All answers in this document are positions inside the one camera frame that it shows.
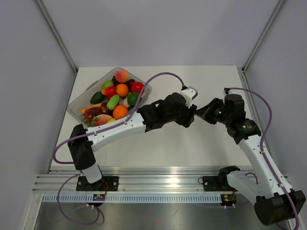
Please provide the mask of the light green toy starfruit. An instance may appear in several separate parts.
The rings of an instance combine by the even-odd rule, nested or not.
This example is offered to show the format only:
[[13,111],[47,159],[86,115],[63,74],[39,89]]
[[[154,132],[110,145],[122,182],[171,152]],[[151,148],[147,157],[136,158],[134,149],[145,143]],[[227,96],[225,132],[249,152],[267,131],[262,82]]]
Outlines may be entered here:
[[120,96],[117,95],[117,94],[115,94],[115,95],[113,95],[113,96],[110,98],[110,100],[107,102],[107,105],[106,105],[106,106],[107,106],[107,108],[108,108],[109,110],[114,110],[115,107],[118,105],[119,101],[120,101]]

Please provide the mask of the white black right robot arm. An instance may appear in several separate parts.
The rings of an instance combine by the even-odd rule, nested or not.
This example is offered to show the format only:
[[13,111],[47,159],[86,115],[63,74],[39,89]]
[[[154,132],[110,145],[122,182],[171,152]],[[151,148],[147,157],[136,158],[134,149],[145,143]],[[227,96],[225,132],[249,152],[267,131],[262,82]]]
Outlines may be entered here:
[[228,94],[224,99],[214,98],[198,109],[196,115],[209,124],[222,123],[235,143],[247,156],[258,183],[244,176],[236,168],[222,168],[218,185],[224,190],[231,187],[239,191],[253,206],[260,222],[269,226],[295,219],[306,201],[304,193],[296,191],[281,174],[272,157],[266,153],[257,124],[246,117],[245,102],[241,95]]

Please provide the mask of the yellow toy mango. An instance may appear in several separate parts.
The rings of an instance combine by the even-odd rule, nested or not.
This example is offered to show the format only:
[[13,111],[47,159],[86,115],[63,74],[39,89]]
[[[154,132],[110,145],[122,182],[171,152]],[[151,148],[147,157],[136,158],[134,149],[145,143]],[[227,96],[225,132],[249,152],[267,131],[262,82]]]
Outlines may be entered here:
[[112,119],[108,120],[108,121],[106,122],[106,124],[112,123],[112,122],[114,122],[114,121],[116,121],[116,119],[112,118]]

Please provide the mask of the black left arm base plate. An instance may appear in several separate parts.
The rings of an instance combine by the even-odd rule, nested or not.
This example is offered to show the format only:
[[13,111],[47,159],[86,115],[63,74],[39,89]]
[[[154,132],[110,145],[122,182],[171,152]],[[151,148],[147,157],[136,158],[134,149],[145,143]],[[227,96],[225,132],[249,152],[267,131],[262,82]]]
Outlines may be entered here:
[[80,176],[77,181],[76,190],[82,192],[103,192],[105,190],[107,192],[116,192],[118,184],[118,176],[104,176],[103,179],[92,184],[87,181],[85,176]]

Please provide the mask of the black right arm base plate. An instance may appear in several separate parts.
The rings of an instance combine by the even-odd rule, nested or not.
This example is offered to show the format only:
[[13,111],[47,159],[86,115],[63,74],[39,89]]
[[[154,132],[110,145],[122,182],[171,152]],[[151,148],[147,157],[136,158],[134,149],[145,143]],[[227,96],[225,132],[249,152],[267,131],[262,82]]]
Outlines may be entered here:
[[203,186],[205,192],[235,192],[236,189],[228,184],[225,177],[202,176],[198,182]]

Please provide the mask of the dark green toy avocado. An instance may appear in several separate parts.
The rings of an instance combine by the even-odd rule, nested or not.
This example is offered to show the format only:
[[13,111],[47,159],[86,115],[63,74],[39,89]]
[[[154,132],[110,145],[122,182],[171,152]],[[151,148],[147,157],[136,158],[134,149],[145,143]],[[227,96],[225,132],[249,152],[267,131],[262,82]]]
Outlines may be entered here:
[[92,98],[90,99],[91,104],[99,104],[104,100],[105,96],[102,94],[101,91],[96,92]]

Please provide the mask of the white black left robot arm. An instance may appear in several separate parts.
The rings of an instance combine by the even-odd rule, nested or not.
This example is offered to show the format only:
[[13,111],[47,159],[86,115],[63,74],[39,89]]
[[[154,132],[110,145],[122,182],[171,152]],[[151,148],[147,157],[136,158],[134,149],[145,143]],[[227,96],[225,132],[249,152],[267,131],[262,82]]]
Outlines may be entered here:
[[185,128],[189,127],[194,121],[197,107],[192,101],[197,95],[197,91],[192,88],[174,92],[163,100],[143,105],[129,116],[106,125],[103,129],[75,126],[68,141],[75,169],[84,175],[92,190],[100,190],[105,180],[94,152],[126,136],[160,129],[167,123],[175,122]]

